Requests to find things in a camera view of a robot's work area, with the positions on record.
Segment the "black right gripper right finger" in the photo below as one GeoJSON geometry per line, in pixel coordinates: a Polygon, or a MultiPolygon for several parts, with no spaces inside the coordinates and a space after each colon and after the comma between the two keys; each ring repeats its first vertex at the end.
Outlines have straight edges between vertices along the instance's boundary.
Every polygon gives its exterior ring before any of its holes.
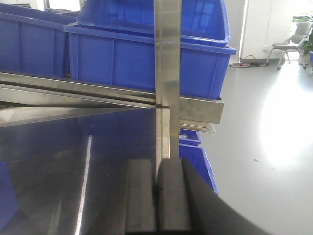
{"type": "Polygon", "coordinates": [[[187,159],[163,159],[158,170],[160,235],[266,235],[216,195],[187,159]]]}

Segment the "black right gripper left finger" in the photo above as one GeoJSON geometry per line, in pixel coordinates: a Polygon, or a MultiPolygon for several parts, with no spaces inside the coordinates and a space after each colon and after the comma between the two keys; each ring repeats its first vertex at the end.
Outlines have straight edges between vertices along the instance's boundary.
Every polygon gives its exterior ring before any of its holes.
{"type": "Polygon", "coordinates": [[[129,161],[126,232],[155,232],[154,176],[151,161],[129,161]]]}

